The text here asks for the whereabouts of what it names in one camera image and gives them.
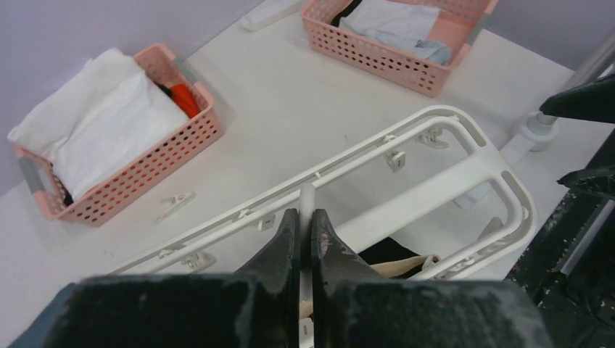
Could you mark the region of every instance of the white drying rack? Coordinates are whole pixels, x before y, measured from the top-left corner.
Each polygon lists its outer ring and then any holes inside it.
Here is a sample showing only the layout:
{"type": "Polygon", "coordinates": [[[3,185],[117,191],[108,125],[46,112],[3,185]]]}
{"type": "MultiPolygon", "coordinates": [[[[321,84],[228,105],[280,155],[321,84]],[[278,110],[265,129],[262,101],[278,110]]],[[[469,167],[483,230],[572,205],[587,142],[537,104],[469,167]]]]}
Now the white drying rack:
{"type": "MultiPolygon", "coordinates": [[[[318,190],[379,157],[385,157],[389,166],[397,171],[405,165],[405,154],[396,150],[399,145],[415,139],[443,148],[443,143],[437,139],[442,130],[456,137],[468,154],[466,158],[337,226],[336,232],[353,250],[361,252],[480,183],[489,182],[508,211],[506,222],[494,217],[474,243],[413,277],[417,280],[465,278],[530,242],[536,231],[537,213],[527,190],[474,120],[465,112],[445,105],[422,109],[254,199],[120,263],[110,274],[155,273],[186,259],[194,259],[203,249],[247,226],[256,225],[260,230],[271,228],[275,213],[299,199],[303,183],[312,183],[318,190]]],[[[199,269],[199,265],[194,265],[194,269],[199,269]]]]}

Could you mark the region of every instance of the pink plastic basket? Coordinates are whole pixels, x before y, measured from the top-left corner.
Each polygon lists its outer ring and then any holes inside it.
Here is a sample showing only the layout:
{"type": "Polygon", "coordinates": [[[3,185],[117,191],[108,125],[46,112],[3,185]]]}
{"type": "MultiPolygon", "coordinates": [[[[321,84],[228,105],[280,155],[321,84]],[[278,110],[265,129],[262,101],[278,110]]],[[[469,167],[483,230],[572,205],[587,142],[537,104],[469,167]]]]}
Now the pink plastic basket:
{"type": "Polygon", "coordinates": [[[62,199],[65,188],[54,175],[52,164],[13,144],[30,191],[46,218],[100,226],[224,134],[224,128],[212,108],[211,94],[183,68],[175,54],[164,44],[151,46],[134,59],[155,82],[166,86],[185,83],[201,112],[173,135],[68,207],[62,199]],[[38,177],[37,164],[46,171],[54,192],[46,191],[38,177]]]}
{"type": "Polygon", "coordinates": [[[442,90],[450,72],[463,61],[474,39],[485,26],[498,0],[397,0],[404,4],[429,5],[442,11],[429,39],[453,51],[451,64],[438,65],[329,23],[351,0],[308,0],[302,10],[310,47],[381,78],[426,96],[442,90]]]}

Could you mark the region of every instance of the orange cloth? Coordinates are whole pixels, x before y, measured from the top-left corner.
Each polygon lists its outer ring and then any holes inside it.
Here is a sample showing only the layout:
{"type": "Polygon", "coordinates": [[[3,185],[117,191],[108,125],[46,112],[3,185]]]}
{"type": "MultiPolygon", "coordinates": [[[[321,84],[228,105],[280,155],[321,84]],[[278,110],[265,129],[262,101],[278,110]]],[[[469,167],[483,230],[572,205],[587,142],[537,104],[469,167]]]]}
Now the orange cloth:
{"type": "Polygon", "coordinates": [[[188,115],[188,118],[193,118],[199,114],[199,106],[186,85],[179,84],[169,89],[173,92],[171,99],[188,115]]]}

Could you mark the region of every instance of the metal pole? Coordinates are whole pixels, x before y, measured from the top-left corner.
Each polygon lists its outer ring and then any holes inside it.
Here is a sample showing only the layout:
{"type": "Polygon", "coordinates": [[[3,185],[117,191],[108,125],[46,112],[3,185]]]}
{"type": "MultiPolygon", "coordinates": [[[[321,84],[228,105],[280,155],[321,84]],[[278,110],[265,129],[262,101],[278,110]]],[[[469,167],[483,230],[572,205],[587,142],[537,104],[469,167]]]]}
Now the metal pole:
{"type": "MultiPolygon", "coordinates": [[[[598,49],[581,64],[579,69],[577,69],[573,76],[571,76],[561,88],[561,91],[567,91],[570,88],[598,79],[613,63],[615,63],[615,30],[613,30],[600,44],[598,49]]],[[[540,113],[537,116],[537,121],[543,126],[549,126],[557,121],[557,117],[540,113]]]]}

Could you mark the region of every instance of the white towel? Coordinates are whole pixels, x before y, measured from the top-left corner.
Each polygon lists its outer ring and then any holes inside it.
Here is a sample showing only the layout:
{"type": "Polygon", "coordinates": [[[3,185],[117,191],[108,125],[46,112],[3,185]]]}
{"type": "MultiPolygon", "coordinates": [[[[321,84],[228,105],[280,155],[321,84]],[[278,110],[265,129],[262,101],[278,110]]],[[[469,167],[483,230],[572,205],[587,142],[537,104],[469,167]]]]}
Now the white towel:
{"type": "Polygon", "coordinates": [[[387,0],[363,0],[339,22],[339,27],[372,38],[437,64],[448,65],[451,51],[439,41],[427,40],[440,9],[387,0]]]}
{"type": "Polygon", "coordinates": [[[110,49],[37,105],[8,138],[53,163],[77,201],[187,121],[132,57],[110,49]]]}

